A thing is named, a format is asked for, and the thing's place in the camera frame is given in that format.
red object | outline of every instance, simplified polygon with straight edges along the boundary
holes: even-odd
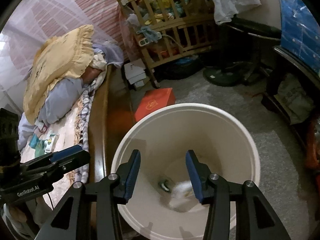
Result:
[[[174,105],[175,102],[176,98],[173,94],[172,88],[149,90],[144,94],[144,97],[134,114],[136,121],[140,121],[148,114],[151,114],[160,108]]]

white plastic bin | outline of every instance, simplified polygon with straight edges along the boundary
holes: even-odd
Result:
[[[135,124],[121,141],[111,173],[127,162],[132,150],[141,152],[141,166],[133,197],[119,212],[127,223],[151,240],[203,237],[208,206],[194,196],[171,209],[170,194],[158,185],[163,177],[189,180],[185,154],[192,149],[199,161],[226,180],[260,181],[260,161],[246,128],[232,115],[208,105],[185,103],[159,109]],[[231,203],[230,228],[236,225]]]

metal screw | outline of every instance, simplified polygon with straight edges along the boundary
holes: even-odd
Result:
[[[108,179],[110,179],[110,180],[116,180],[116,179],[118,179],[118,175],[115,174],[115,173],[111,173],[111,174],[108,176]]]
[[[245,184],[246,184],[248,187],[253,187],[253,186],[254,186],[254,182],[251,181],[251,180],[247,180],[247,181],[245,182]]]
[[[77,182],[75,182],[75,183],[73,184],[73,187],[74,187],[74,188],[80,188],[80,187],[82,187],[82,183],[81,183],[80,181],[77,181]]]
[[[210,174],[210,179],[217,180],[217,179],[219,179],[219,175],[216,173],[212,173],[212,174]]]

red box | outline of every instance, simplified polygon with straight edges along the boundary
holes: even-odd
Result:
[[[140,121],[148,114],[151,114],[160,108],[174,105],[175,102],[176,98],[173,94],[172,88],[149,90],[144,94],[144,97],[134,114],[136,121]]]

gray floor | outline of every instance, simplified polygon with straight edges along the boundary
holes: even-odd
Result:
[[[287,124],[260,103],[265,82],[245,87],[218,87],[207,82],[202,71],[179,81],[164,80],[162,88],[173,88],[176,103],[203,103],[235,116],[251,133],[260,155],[260,190],[275,209],[292,240],[308,239],[316,226],[318,197],[312,178],[303,167],[304,153]],[[131,91],[136,109],[146,90]],[[232,230],[230,239],[235,239]]]

